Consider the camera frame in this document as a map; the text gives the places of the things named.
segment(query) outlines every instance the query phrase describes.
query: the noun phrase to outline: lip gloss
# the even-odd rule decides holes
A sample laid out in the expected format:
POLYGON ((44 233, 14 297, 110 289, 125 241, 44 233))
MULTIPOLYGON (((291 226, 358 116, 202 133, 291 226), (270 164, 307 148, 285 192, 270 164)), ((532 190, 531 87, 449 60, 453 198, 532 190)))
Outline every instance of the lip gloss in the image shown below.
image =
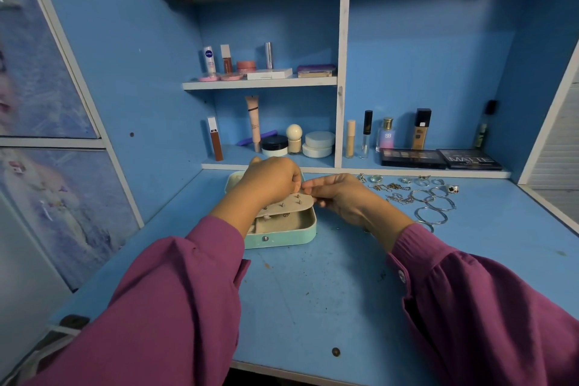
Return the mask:
POLYGON ((360 155, 361 159, 368 158, 370 134, 372 134, 372 110, 366 110, 364 113, 364 132, 362 132, 362 154, 360 155))

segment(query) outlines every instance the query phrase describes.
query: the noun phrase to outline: desk surface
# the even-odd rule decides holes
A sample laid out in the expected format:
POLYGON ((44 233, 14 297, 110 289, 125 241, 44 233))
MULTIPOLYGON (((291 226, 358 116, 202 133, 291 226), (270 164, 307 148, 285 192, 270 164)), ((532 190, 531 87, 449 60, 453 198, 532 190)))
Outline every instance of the desk surface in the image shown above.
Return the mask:
MULTIPOLYGON (((97 317, 134 258, 157 238, 184 236, 221 198, 230 171, 203 170, 53 317, 97 317), (199 196, 207 196, 203 201, 199 196)), ((579 239, 504 179, 452 179, 457 209, 436 234, 495 259, 579 318, 579 239)), ((418 203, 402 206, 412 216, 418 203)), ((364 385, 435 384, 410 340, 400 280, 369 234, 316 209, 305 245, 245 251, 234 360, 364 385), (341 355, 334 357, 332 348, 341 355)))

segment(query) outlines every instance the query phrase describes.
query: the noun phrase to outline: purple sleeve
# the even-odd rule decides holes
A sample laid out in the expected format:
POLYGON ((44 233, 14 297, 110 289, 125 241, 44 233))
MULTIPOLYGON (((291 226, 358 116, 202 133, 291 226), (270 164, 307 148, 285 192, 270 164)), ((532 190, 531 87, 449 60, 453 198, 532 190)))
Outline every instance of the purple sleeve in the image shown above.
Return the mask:
POLYGON ((237 346, 238 288, 249 266, 225 221, 157 240, 108 308, 27 386, 221 385, 237 346))
POLYGON ((406 285, 412 333, 445 384, 579 384, 579 322, 508 268, 418 224, 388 261, 406 285))

